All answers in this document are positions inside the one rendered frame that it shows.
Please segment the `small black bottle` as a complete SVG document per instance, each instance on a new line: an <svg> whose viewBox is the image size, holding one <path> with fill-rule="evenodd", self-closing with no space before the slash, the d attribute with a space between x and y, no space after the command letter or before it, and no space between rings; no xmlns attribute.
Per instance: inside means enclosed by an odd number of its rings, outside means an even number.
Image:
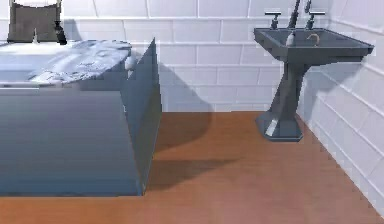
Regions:
<svg viewBox="0 0 384 224"><path fill-rule="evenodd" d="M66 45L67 44L67 40L66 40L66 37L65 37L64 29L61 27L59 20L57 20L55 22L55 33L56 33L56 36L57 36L57 39L58 39L58 43L60 45Z"/></svg>

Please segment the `dark curved sink spout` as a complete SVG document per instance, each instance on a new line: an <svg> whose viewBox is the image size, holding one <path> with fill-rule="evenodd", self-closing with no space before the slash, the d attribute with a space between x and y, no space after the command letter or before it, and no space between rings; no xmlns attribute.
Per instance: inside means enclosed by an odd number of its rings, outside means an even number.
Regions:
<svg viewBox="0 0 384 224"><path fill-rule="evenodd" d="M291 13L289 24L287 26L288 29L295 29L295 27L296 27L297 19L298 19L298 16L299 16L300 1L301 0L296 0L295 1L295 6L294 6L294 9L293 9L293 11Z"/></svg>

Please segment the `grey pedestal sink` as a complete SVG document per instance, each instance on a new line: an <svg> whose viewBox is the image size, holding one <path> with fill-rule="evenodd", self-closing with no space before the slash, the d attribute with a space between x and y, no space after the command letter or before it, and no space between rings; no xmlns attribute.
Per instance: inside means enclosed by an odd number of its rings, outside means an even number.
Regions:
<svg viewBox="0 0 384 224"><path fill-rule="evenodd" d="M286 46L294 32L295 43ZM303 134L295 118L305 73L313 66L360 62L374 46L325 28L256 28L255 41L284 64L284 73L270 108L256 118L260 133L274 142L298 142Z"/></svg>

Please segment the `blue-grey bathtub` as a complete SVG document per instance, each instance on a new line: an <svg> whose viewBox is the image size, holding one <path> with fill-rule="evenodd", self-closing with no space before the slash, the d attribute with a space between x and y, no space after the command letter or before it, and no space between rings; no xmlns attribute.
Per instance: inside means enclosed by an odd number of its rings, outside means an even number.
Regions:
<svg viewBox="0 0 384 224"><path fill-rule="evenodd" d="M156 45L0 42L0 196L142 196L162 115Z"/></svg>

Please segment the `dark sink tap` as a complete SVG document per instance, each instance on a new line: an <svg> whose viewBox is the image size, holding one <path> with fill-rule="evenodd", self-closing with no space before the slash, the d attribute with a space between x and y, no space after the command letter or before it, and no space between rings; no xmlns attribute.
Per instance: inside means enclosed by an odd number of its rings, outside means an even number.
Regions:
<svg viewBox="0 0 384 224"><path fill-rule="evenodd" d="M323 16L326 13L323 12L323 11L309 11L308 14L310 15L310 18L307 21L305 29L311 30L311 29L313 29L313 25L314 25L314 22L315 22L314 17L317 16L317 15Z"/></svg>
<svg viewBox="0 0 384 224"><path fill-rule="evenodd" d="M270 29L272 29L272 30L276 30L277 29L277 27L278 27L278 17L281 14L282 14L281 12L272 12L272 11L264 12L264 15L271 15L271 16L274 17L271 20Z"/></svg>

